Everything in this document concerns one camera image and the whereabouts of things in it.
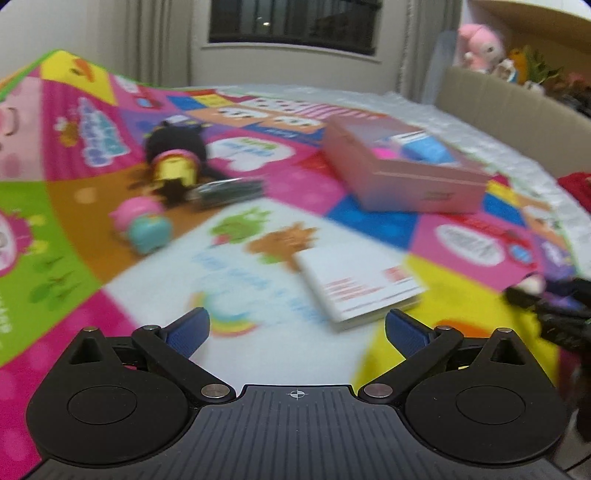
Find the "white bedding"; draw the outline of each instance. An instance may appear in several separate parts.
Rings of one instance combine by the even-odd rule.
[[[396,93],[380,96],[373,93],[281,85],[240,85],[218,89],[233,95],[250,93],[362,108],[386,113],[427,128],[510,177],[516,190],[538,196],[552,205],[571,245],[579,273],[591,278],[591,216],[534,160],[434,106],[410,102]]]

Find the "white book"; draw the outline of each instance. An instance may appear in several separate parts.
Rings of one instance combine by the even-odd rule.
[[[402,265],[404,254],[374,242],[313,247],[296,253],[302,275],[342,328],[383,319],[415,305],[424,289]]]

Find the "bed headboard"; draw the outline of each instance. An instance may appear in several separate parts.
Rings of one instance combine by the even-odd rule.
[[[537,161],[554,177],[591,167],[591,119],[538,93],[459,67],[437,107]]]

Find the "red cloth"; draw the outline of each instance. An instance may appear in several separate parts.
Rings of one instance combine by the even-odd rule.
[[[591,213],[591,173],[578,171],[558,179],[558,185],[569,192]]]

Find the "dark window pane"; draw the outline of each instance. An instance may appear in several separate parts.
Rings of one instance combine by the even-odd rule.
[[[265,42],[374,54],[378,0],[213,0],[210,42]]]

